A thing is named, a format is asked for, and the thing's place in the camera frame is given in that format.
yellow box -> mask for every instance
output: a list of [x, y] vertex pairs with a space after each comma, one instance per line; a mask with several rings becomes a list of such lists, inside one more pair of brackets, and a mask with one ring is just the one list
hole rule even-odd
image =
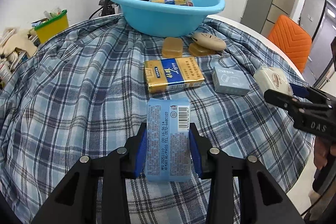
[[144, 68], [149, 93], [192, 88], [204, 82], [194, 57], [150, 60]]
[[39, 37], [40, 43], [48, 41], [53, 36], [64, 31], [69, 27], [69, 21], [67, 17], [67, 11], [63, 10], [61, 14], [57, 17], [54, 17], [45, 23], [36, 26], [35, 31]]

yellow and blue package in basin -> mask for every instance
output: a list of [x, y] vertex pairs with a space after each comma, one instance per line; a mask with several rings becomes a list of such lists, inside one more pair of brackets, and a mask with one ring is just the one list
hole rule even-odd
[[194, 57], [149, 60], [144, 68], [149, 93], [192, 88], [204, 81]]

white barcode label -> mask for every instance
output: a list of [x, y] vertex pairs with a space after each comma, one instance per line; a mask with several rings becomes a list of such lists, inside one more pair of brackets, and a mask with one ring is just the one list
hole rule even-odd
[[189, 106], [177, 106], [178, 128], [189, 131]]
[[166, 90], [177, 90], [177, 89], [185, 89], [190, 87], [190, 84], [178, 84], [178, 85], [168, 85]]

orange chair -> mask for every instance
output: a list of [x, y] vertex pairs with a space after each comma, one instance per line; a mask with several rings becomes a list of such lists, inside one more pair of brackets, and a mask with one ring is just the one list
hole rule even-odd
[[268, 40], [281, 49], [302, 73], [311, 47], [311, 37], [289, 17], [281, 15]]

finger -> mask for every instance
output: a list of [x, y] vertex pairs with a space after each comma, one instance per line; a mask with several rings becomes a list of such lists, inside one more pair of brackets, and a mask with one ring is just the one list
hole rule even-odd
[[317, 169], [321, 170], [327, 165], [327, 159], [322, 157], [320, 154], [314, 154], [314, 164]]
[[333, 155], [333, 156], [336, 156], [336, 144], [332, 145], [330, 147], [330, 153]]
[[328, 149], [326, 148], [326, 145], [320, 138], [315, 138], [315, 145], [314, 145], [314, 154], [318, 153], [321, 156], [325, 157], [327, 156]]

